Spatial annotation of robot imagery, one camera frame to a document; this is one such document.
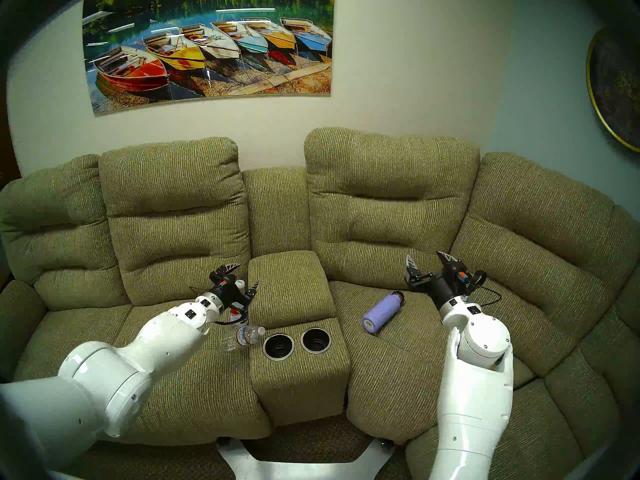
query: gold frame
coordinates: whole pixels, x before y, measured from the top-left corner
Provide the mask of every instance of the gold frame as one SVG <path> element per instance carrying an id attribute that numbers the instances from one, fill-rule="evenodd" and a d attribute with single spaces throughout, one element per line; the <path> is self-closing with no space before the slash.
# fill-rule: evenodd
<path id="1" fill-rule="evenodd" d="M 626 142 L 624 139 L 622 139 L 622 137 L 618 136 L 611 129 L 611 127 L 609 127 L 609 124 L 605 121 L 604 117 L 600 113 L 600 109 L 598 108 L 598 105 L 596 104 L 596 100 L 593 97 L 593 90 L 591 89 L 591 76 L 590 76 L 590 73 L 589 73 L 589 66 L 591 64 L 591 52 L 593 51 L 593 47 L 596 45 L 598 39 L 603 35 L 604 31 L 605 31 L 605 29 L 601 29 L 598 32 L 596 32 L 596 34 L 594 35 L 593 39 L 591 39 L 591 43 L 589 44 L 589 50 L 587 51 L 587 69 L 586 70 L 587 70 L 587 88 L 589 90 L 589 98 L 591 98 L 591 104 L 593 104 L 593 109 L 596 111 L 596 114 L 598 115 L 598 118 L 602 122 L 602 125 L 605 126 L 605 128 L 611 133 L 611 135 L 614 136 L 620 143 L 622 143 L 623 145 L 625 145 L 629 149 L 632 149 L 633 151 L 636 151 L 636 152 L 640 153 L 640 148 L 632 146 L 631 144 Z"/>

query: yellow boat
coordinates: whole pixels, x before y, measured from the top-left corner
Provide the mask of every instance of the yellow boat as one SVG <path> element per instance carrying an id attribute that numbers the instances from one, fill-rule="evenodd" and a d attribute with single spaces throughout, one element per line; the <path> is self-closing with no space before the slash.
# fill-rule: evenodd
<path id="1" fill-rule="evenodd" d="M 296 37 L 281 25 L 271 22 L 268 18 L 243 18 L 242 23 L 251 27 L 275 47 L 282 49 L 294 49 L 296 47 Z"/>
<path id="2" fill-rule="evenodd" d="M 204 68 L 204 55 L 197 44 L 168 31 L 143 38 L 146 50 L 179 71 Z"/>

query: blue boat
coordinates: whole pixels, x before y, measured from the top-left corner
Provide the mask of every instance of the blue boat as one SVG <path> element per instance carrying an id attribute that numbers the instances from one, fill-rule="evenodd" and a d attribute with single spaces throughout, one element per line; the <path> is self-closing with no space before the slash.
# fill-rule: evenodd
<path id="1" fill-rule="evenodd" d="M 280 17 L 280 24 L 311 51 L 327 53 L 331 44 L 331 36 L 306 18 Z"/>
<path id="2" fill-rule="evenodd" d="M 231 37 L 247 53 L 267 53 L 269 50 L 267 40 L 251 27 L 247 27 L 242 20 L 211 22 L 211 25 Z"/>

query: rowboat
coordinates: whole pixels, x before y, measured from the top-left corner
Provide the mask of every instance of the rowboat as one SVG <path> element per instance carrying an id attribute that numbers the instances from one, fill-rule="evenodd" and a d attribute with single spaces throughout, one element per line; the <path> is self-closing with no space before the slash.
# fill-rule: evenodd
<path id="1" fill-rule="evenodd" d="M 212 25 L 210 29 L 203 24 L 187 25 L 180 28 L 189 41 L 194 42 L 202 51 L 214 58 L 239 58 L 240 48 L 231 37 Z"/>
<path id="2" fill-rule="evenodd" d="M 269 43 L 282 49 L 296 47 L 296 37 L 287 31 L 282 25 L 271 22 L 268 18 L 243 18 L 242 21 L 258 34 L 262 35 Z"/>
<path id="3" fill-rule="evenodd" d="M 168 84 L 162 62 L 141 49 L 118 46 L 94 59 L 93 64 L 109 84 L 127 91 L 152 91 Z"/>
<path id="4" fill-rule="evenodd" d="M 312 51 L 327 51 L 331 36 L 306 18 L 280 17 L 280 24 Z"/>
<path id="5" fill-rule="evenodd" d="M 146 50 L 167 65 L 179 71 L 204 68 L 204 55 L 200 47 L 181 34 L 168 31 L 143 38 Z"/>
<path id="6" fill-rule="evenodd" d="M 247 53 L 267 53 L 269 49 L 267 40 L 242 22 L 212 22 L 211 25 L 231 37 Z"/>

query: framed picture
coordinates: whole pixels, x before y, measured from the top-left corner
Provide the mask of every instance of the framed picture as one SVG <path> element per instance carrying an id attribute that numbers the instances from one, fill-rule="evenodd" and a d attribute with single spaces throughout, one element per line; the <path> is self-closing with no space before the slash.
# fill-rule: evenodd
<path id="1" fill-rule="evenodd" d="M 606 29 L 589 45 L 587 88 L 604 127 L 620 143 L 640 152 L 640 72 Z"/>
<path id="2" fill-rule="evenodd" d="M 330 94 L 334 0 L 84 0 L 93 112 L 203 97 Z"/>

